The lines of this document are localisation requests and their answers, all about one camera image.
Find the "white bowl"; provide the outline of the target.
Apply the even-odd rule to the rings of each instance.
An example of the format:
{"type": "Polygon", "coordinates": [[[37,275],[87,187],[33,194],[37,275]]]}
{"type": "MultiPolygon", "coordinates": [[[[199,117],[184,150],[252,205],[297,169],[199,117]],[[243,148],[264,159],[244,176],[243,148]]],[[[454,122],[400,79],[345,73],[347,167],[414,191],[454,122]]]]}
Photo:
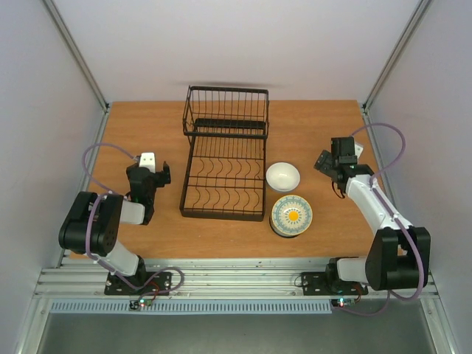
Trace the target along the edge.
{"type": "Polygon", "coordinates": [[[276,162],[267,169],[265,179],[271,189],[277,192],[290,192],[298,187],[301,176],[292,164],[276,162]]]}

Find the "blue yellow patterned bowl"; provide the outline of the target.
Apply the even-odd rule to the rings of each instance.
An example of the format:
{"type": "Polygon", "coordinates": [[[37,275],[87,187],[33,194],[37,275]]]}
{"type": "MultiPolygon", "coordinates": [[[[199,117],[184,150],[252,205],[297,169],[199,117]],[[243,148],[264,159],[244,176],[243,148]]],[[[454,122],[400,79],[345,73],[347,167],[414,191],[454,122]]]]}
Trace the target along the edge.
{"type": "Polygon", "coordinates": [[[285,195],[279,198],[271,209],[269,223],[280,231],[295,234],[307,230],[313,220],[310,204],[301,196],[285,195]]]}

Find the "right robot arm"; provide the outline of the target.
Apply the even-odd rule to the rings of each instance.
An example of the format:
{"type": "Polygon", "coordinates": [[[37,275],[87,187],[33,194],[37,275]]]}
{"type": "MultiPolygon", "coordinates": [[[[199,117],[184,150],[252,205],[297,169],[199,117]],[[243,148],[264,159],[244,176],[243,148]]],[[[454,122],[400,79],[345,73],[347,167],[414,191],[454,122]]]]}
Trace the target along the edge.
{"type": "Polygon", "coordinates": [[[350,284],[365,284],[395,295],[414,290],[418,298],[428,281],[431,235],[403,217],[381,189],[371,167],[360,164],[353,137],[335,137],[323,150],[315,169],[330,177],[332,188],[360,210],[373,233],[366,257],[338,257],[326,267],[326,286],[342,292],[350,284]]]}

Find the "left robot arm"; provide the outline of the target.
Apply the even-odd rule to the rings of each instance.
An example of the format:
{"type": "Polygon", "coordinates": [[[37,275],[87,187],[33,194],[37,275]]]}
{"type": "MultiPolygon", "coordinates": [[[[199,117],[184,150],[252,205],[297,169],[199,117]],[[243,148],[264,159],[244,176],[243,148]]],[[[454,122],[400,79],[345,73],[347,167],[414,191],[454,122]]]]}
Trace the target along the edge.
{"type": "Polygon", "coordinates": [[[130,191],[126,195],[79,192],[60,228],[60,247],[84,254],[121,280],[132,294],[143,292],[150,282],[142,257],[118,241],[122,224],[146,226],[154,215],[156,191],[171,182],[170,166],[160,171],[151,163],[127,167],[130,191]]]}

